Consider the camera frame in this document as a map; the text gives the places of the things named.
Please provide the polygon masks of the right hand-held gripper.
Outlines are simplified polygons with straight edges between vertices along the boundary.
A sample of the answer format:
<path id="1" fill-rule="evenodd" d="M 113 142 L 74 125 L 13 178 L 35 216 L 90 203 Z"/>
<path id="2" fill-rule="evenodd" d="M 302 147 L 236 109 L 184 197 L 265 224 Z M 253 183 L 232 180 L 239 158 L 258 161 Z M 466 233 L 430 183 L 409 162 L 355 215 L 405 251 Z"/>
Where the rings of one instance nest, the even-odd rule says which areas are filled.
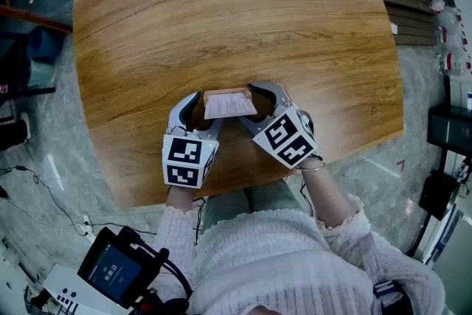
<path id="1" fill-rule="evenodd" d="M 256 81 L 249 88 L 268 99 L 274 112 L 260 120 L 239 117 L 253 141 L 285 167 L 292 169 L 318 148 L 313 120 L 308 112 L 292 103 L 283 87 L 268 81 Z"/>

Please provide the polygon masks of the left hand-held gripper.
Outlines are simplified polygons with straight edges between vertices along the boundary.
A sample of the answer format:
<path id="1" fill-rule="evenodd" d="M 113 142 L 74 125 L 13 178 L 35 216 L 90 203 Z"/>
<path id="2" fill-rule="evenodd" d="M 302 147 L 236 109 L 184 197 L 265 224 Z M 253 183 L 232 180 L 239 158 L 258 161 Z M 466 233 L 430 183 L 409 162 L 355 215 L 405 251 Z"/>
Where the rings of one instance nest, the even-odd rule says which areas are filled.
<path id="1" fill-rule="evenodd" d="M 219 148 L 222 119 L 212 119 L 201 130 L 187 130 L 199 91 L 189 94 L 170 111 L 163 139 L 162 167 L 168 186 L 200 189 L 206 180 Z"/>

